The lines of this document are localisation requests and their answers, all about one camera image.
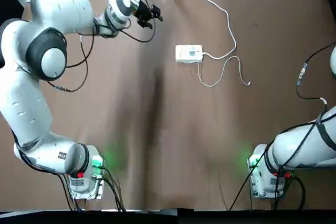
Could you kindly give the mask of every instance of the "equipment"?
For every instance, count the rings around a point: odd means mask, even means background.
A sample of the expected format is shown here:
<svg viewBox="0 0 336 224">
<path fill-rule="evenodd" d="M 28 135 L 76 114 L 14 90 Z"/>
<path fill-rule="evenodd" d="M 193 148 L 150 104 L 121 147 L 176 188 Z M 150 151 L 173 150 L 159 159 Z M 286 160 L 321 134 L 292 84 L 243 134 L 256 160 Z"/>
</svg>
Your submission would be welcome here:
<svg viewBox="0 0 336 224">
<path fill-rule="evenodd" d="M 31 0 L 31 21 L 12 19 L 0 27 L 0 111 L 12 129 L 14 153 L 33 169 L 68 174 L 75 199 L 102 197 L 103 158 L 94 146 L 51 131 L 53 117 L 39 81 L 53 81 L 64 73 L 64 34 L 113 38 L 132 13 L 141 12 L 139 3 L 108 0 L 105 12 L 94 18 L 88 0 Z"/>
<path fill-rule="evenodd" d="M 299 75 L 297 87 L 305 75 L 308 61 L 322 50 L 334 46 L 335 42 L 318 50 L 308 58 Z M 331 53 L 330 67 L 336 74 L 336 48 Z M 258 145 L 247 160 L 252 194 L 256 198 L 275 198 L 284 193 L 285 180 L 289 171 L 299 168 L 318 168 L 336 166 L 336 106 L 326 111 L 324 98 L 305 98 L 322 100 L 324 110 L 317 119 L 287 129 L 276 136 L 269 145 Z"/>
</svg>

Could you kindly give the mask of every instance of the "black cable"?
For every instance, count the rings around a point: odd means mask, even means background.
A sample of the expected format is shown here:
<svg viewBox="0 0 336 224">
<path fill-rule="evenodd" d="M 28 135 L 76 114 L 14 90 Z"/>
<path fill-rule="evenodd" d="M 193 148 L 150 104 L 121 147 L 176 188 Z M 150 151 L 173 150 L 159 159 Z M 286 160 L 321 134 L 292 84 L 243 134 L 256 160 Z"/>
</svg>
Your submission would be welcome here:
<svg viewBox="0 0 336 224">
<path fill-rule="evenodd" d="M 110 171 L 109 171 L 107 168 L 105 168 L 105 167 L 100 167 L 100 168 L 103 169 L 103 170 L 106 170 L 106 172 L 109 174 L 109 176 L 110 176 L 110 178 L 111 178 L 112 185 L 115 187 L 117 183 L 116 183 L 116 181 L 113 179 L 113 177 L 112 177 Z M 116 198 L 116 197 L 119 197 L 119 200 L 120 200 L 120 206 L 122 206 L 122 207 L 124 208 L 124 203 L 123 203 L 122 196 L 121 196 L 121 187 L 120 187 L 120 182 L 119 182 L 119 178 L 118 178 L 118 177 L 117 177 L 117 180 L 118 180 L 118 184 L 117 184 L 118 195 L 115 195 L 114 197 L 115 197 L 115 198 Z"/>
<path fill-rule="evenodd" d="M 301 187 L 301 192 L 302 192 L 302 194 L 301 194 L 301 202 L 300 202 L 300 206 L 299 206 L 298 210 L 302 210 L 303 207 L 304 207 L 304 204 L 306 203 L 306 188 L 304 187 L 304 184 L 300 180 L 299 177 L 294 176 L 292 179 L 296 180 L 299 183 L 300 187 Z"/>
<path fill-rule="evenodd" d="M 296 94 L 298 95 L 299 98 L 305 99 L 305 100 L 320 100 L 319 97 L 304 97 L 300 94 L 299 92 L 299 86 L 296 86 Z"/>
<path fill-rule="evenodd" d="M 326 50 L 327 48 L 329 48 L 329 47 L 331 47 L 331 46 L 333 46 L 333 45 L 335 45 L 335 44 L 336 44 L 336 41 L 334 41 L 333 43 L 331 43 L 331 44 L 329 44 L 329 45 L 327 45 L 327 46 L 325 46 L 325 47 L 322 47 L 321 49 L 317 50 L 317 51 L 314 52 L 311 56 L 309 56 L 309 58 L 306 60 L 306 63 L 308 63 L 308 61 L 310 61 L 311 58 L 313 58 L 315 55 L 317 55 L 317 54 L 320 53 L 321 51 Z"/>
<path fill-rule="evenodd" d="M 117 208 L 118 208 L 118 210 L 122 210 L 123 212 L 126 212 L 126 209 L 121 205 L 121 203 L 120 203 L 120 200 L 119 200 L 119 198 L 117 197 L 117 193 L 116 193 L 116 191 L 115 191 L 115 188 L 114 188 L 114 186 L 111 184 L 111 182 L 108 180 L 108 179 L 106 179 L 106 178 L 103 178 L 103 180 L 109 185 L 109 187 L 111 188 L 111 190 L 113 191 L 113 194 L 114 194 L 114 197 L 115 197 L 115 203 L 117 204 Z"/>
<path fill-rule="evenodd" d="M 335 116 L 336 116 L 336 113 L 333 114 L 333 115 L 331 115 L 330 117 L 324 119 L 324 120 L 321 120 L 321 122 L 323 123 L 323 122 L 326 122 L 326 121 L 328 121 L 328 120 L 331 120 L 331 119 L 333 119 Z M 295 126 L 292 126 L 292 127 L 289 127 L 289 128 L 287 128 L 287 129 L 283 130 L 283 131 L 280 132 L 279 134 L 282 134 L 282 133 L 284 133 L 284 132 L 288 132 L 288 131 L 293 130 L 293 129 L 295 129 L 295 128 L 298 128 L 298 127 L 301 127 L 301 126 L 306 126 L 306 125 L 315 125 L 315 122 L 302 123 L 302 124 L 295 125 Z M 237 199 L 238 199 L 240 193 L 242 192 L 242 189 L 243 189 L 243 187 L 245 186 L 247 180 L 250 178 L 252 172 L 253 172 L 254 169 L 257 167 L 257 165 L 259 164 L 259 162 L 262 160 L 263 156 L 264 156 L 265 153 L 268 151 L 268 149 L 270 148 L 270 146 L 273 144 L 274 141 L 275 141 L 275 139 L 273 139 L 273 140 L 266 146 L 266 148 L 265 148 L 264 152 L 262 153 L 260 159 L 257 161 L 256 165 L 252 168 L 252 170 L 250 171 L 250 173 L 247 175 L 245 181 L 243 182 L 243 185 L 241 186 L 240 190 L 239 190 L 238 193 L 237 193 L 237 196 L 236 196 L 235 200 L 233 201 L 232 205 L 230 206 L 229 211 L 233 208 L 233 206 L 234 206 L 234 204 L 236 203 L 236 201 L 237 201 Z"/>
<path fill-rule="evenodd" d="M 50 81 L 47 81 L 47 83 L 48 83 L 49 85 L 51 85 L 51 86 L 54 87 L 55 89 L 58 89 L 58 90 L 61 90 L 61 91 L 64 91 L 64 92 L 68 92 L 68 93 L 76 92 L 76 91 L 78 91 L 79 89 L 81 89 L 81 88 L 84 86 L 86 80 L 88 79 L 88 74 L 89 74 L 89 65 L 88 65 L 87 58 L 89 57 L 89 55 L 90 55 L 90 53 L 91 53 L 91 50 L 89 51 L 88 55 L 86 56 L 86 55 L 85 55 L 85 52 L 84 52 L 84 49 L 83 49 L 83 46 L 82 46 L 82 42 L 81 42 L 81 49 L 82 49 L 82 53 L 83 53 L 83 55 L 84 55 L 84 60 L 83 60 L 83 62 L 85 62 L 85 65 L 86 65 L 86 73 L 85 73 L 85 77 L 84 77 L 84 79 L 83 79 L 83 82 L 82 82 L 77 88 L 75 88 L 75 89 L 68 89 L 68 88 L 63 87 L 63 86 L 57 86 L 57 85 L 54 85 L 53 83 L 51 83 Z"/>
<path fill-rule="evenodd" d="M 299 86 L 301 84 L 302 79 L 304 78 L 304 75 L 306 74 L 306 69 L 308 67 L 308 62 L 314 57 L 316 56 L 318 53 L 320 53 L 321 51 L 326 50 L 327 48 L 334 46 L 336 44 L 336 41 L 334 41 L 333 43 L 330 43 L 329 45 L 320 48 L 319 50 L 317 50 L 316 52 L 314 52 L 311 56 L 308 57 L 308 59 L 305 61 L 303 68 L 301 70 L 301 73 L 299 75 L 299 80 L 297 82 L 297 86 L 296 86 L 296 94 L 298 95 L 298 97 L 305 99 L 305 100 L 321 100 L 320 97 L 304 97 L 300 94 L 299 92 Z"/>
<path fill-rule="evenodd" d="M 57 177 L 61 180 L 61 182 L 62 182 L 62 187 L 63 187 L 63 191 L 64 191 L 64 194 L 65 194 L 65 198 L 67 199 L 68 207 L 69 207 L 69 209 L 72 211 L 73 209 L 72 209 L 72 207 L 71 207 L 71 205 L 70 205 L 69 198 L 68 198 L 68 196 L 67 196 L 67 191 L 66 191 L 65 186 L 64 186 L 64 182 L 63 182 L 61 176 L 59 176 L 59 175 L 56 175 L 56 176 L 57 176 Z"/>
<path fill-rule="evenodd" d="M 82 53 L 83 53 L 83 55 L 84 55 L 84 60 L 82 60 L 82 61 L 80 61 L 80 62 L 78 62 L 78 63 L 76 63 L 76 64 L 66 66 L 66 68 L 74 68 L 74 67 L 77 67 L 77 66 L 83 64 L 84 62 L 86 62 L 87 59 L 89 58 L 91 52 L 92 52 L 94 43 L 95 43 L 95 35 L 92 34 L 92 42 L 91 42 L 91 46 L 90 46 L 88 55 L 86 55 L 85 52 L 84 52 L 84 49 L 83 49 L 83 42 L 81 41 L 81 42 L 80 42 L 80 48 L 81 48 Z"/>
<path fill-rule="evenodd" d="M 312 126 L 310 127 L 309 131 L 306 133 L 306 135 L 304 136 L 304 138 L 302 139 L 301 143 L 299 144 L 299 146 L 296 148 L 296 150 L 293 152 L 293 154 L 289 157 L 289 159 L 287 159 L 286 162 L 284 162 L 280 168 L 278 169 L 278 173 L 277 173 L 277 179 L 276 179 L 276 183 L 275 183 L 275 197 L 274 197 L 274 210 L 277 210 L 278 207 L 278 201 L 277 201 L 277 192 L 278 192 L 278 185 L 279 185 L 279 176 L 280 176 L 280 172 L 281 170 L 295 157 L 295 155 L 299 152 L 300 148 L 302 147 L 302 145 L 304 144 L 304 142 L 306 141 L 306 139 L 308 138 L 310 132 L 313 130 L 313 128 L 315 127 L 315 124 L 312 124 Z"/>
<path fill-rule="evenodd" d="M 252 206 L 252 192 L 251 192 L 251 180 L 248 180 L 249 183 L 249 191 L 250 191 L 250 206 L 251 206 L 251 211 L 253 211 L 253 206 Z"/>
</svg>

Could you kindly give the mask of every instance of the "cable connector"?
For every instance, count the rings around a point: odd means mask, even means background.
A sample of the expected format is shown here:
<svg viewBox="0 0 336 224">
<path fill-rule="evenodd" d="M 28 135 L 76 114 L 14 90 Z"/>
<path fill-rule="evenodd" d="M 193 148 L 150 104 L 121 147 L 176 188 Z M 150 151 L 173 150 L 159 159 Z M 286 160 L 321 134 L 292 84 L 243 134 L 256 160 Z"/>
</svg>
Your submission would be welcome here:
<svg viewBox="0 0 336 224">
<path fill-rule="evenodd" d="M 101 174 L 92 174 L 91 175 L 92 178 L 97 179 L 97 180 L 102 180 L 103 176 Z"/>
<path fill-rule="evenodd" d="M 55 86 L 55 89 L 63 91 L 63 92 L 69 92 L 69 90 L 66 87 L 62 87 L 62 86 Z"/>
<path fill-rule="evenodd" d="M 308 63 L 305 63 L 303 65 L 303 68 L 301 69 L 300 74 L 299 74 L 299 80 L 297 81 L 296 86 L 300 86 L 301 80 L 303 79 L 304 75 L 306 74 L 307 67 L 308 67 Z"/>
</svg>

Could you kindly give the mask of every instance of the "green led light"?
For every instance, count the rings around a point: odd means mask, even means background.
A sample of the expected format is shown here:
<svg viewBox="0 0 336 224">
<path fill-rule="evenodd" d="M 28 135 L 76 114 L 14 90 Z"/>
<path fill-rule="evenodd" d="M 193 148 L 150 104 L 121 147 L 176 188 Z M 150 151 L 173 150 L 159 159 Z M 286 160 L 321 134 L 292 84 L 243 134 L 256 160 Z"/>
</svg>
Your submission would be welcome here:
<svg viewBox="0 0 336 224">
<path fill-rule="evenodd" d="M 103 166 L 103 159 L 101 158 L 101 156 L 93 156 L 92 157 L 92 166 L 93 167 Z"/>
</svg>

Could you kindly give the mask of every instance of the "electronic device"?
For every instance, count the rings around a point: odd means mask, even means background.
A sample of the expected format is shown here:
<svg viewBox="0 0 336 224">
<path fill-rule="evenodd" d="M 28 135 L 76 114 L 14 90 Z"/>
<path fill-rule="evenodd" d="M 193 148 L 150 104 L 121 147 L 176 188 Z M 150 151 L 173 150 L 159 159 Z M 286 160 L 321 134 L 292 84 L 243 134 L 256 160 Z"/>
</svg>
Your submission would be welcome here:
<svg viewBox="0 0 336 224">
<path fill-rule="evenodd" d="M 202 62 L 203 50 L 201 45 L 177 45 L 175 47 L 176 62 L 195 63 Z"/>
</svg>

